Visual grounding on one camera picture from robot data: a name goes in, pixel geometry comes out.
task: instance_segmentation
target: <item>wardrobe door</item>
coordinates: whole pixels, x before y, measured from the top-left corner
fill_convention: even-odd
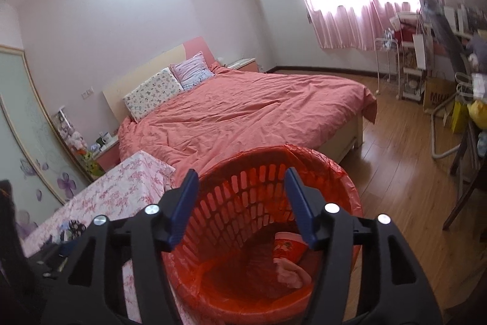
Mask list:
[[[22,239],[62,205],[25,158],[3,112],[0,111],[0,180],[2,179],[8,179],[12,184],[17,230]]]
[[[21,51],[0,48],[0,105],[33,170],[61,203],[86,188],[85,175],[64,150],[38,101]],[[12,161],[24,170],[19,158]]]

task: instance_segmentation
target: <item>pink pillow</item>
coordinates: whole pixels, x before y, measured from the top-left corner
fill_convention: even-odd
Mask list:
[[[190,90],[214,75],[208,69],[202,52],[181,64],[171,64],[170,68],[184,90]]]

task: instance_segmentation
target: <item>yellow bag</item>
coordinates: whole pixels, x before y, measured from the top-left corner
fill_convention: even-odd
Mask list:
[[[477,100],[468,105],[468,113],[481,130],[487,130],[487,104]]]
[[[454,134],[463,134],[468,124],[467,105],[455,101],[454,111],[451,116],[451,131]]]

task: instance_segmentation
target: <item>bed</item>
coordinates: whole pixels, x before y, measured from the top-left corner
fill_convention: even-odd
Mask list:
[[[162,104],[139,123],[123,97],[169,64],[202,51],[215,76]],[[202,38],[185,42],[114,82],[104,95],[115,117],[120,158],[143,150],[176,168],[176,182],[242,150],[292,143],[340,162],[362,145],[362,117],[377,103],[362,84],[327,75],[242,72],[220,66]]]

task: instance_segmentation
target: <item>blue gripper pad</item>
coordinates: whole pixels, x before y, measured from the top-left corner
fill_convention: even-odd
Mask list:
[[[165,215],[169,218],[169,230],[170,236],[168,243],[171,249],[174,249],[177,244],[181,242],[186,231],[186,226],[189,221],[189,216],[193,211],[194,204],[196,202],[196,196],[198,195],[198,190],[200,188],[200,183],[198,180],[198,174],[194,169],[190,169],[181,186],[177,189],[176,194],[172,194],[172,198],[177,200],[174,204],[174,209],[172,211],[165,212]]]
[[[319,215],[326,205],[325,199],[318,189],[303,184],[294,167],[286,170],[284,187],[301,237],[311,249],[317,249],[318,242],[322,238]]]

